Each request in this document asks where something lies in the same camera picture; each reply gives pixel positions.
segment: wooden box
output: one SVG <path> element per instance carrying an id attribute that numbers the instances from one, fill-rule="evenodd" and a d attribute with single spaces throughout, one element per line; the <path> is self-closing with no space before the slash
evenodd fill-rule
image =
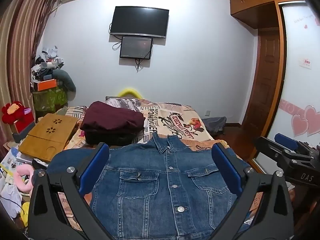
<path id="1" fill-rule="evenodd" d="M 38 124 L 28 133 L 19 151 L 44 161 L 61 152 L 78 121 L 78 118 L 46 114 Z"/>

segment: pile of clutter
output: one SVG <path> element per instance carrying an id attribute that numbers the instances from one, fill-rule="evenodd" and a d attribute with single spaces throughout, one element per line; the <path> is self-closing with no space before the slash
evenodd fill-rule
<path id="1" fill-rule="evenodd" d="M 26 227 L 33 188 L 33 166 L 42 168 L 48 164 L 22 154 L 18 146 L 12 147 L 0 163 L 0 201 L 8 215 L 12 219 L 20 215 Z"/>
<path id="2" fill-rule="evenodd" d="M 63 59 L 58 57 L 58 48 L 42 49 L 37 56 L 35 65 L 31 68 L 31 88 L 33 91 L 41 91 L 58 85 L 66 88 L 67 91 L 76 92 L 69 74 L 62 70 Z"/>

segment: striped curtain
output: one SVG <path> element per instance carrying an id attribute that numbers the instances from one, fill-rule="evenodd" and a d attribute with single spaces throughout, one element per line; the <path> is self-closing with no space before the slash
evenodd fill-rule
<path id="1" fill-rule="evenodd" d="M 30 69 L 55 2 L 13 0 L 0 19 L 0 108 L 18 100 L 33 110 Z M 9 140 L 10 128 L 0 121 L 0 159 L 6 154 L 2 145 Z"/>

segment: jacket pocket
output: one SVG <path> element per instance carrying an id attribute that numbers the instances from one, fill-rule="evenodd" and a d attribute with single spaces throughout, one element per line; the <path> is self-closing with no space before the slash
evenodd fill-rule
<path id="1" fill-rule="evenodd" d="M 199 189 L 209 190 L 218 194 L 223 194 L 228 190 L 215 164 L 188 171 L 188 177 L 193 180 Z"/>
<path id="2" fill-rule="evenodd" d="M 155 195 L 159 188 L 158 176 L 156 171 L 121 171 L 117 196 L 134 199 Z"/>

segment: pocket flap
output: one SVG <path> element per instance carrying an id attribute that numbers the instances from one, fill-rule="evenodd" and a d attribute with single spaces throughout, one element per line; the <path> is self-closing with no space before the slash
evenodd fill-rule
<path id="1" fill-rule="evenodd" d="M 202 176 L 209 175 L 209 174 L 216 172 L 216 171 L 219 171 L 219 169 L 213 163 L 213 164 L 210 164 L 210 165 L 203 167 L 203 168 L 196 168 L 196 169 L 188 171 L 188 177 L 189 178 L 202 177 Z"/>
<path id="2" fill-rule="evenodd" d="M 121 171 L 120 179 L 124 180 L 157 180 L 159 172 L 157 171 Z"/>

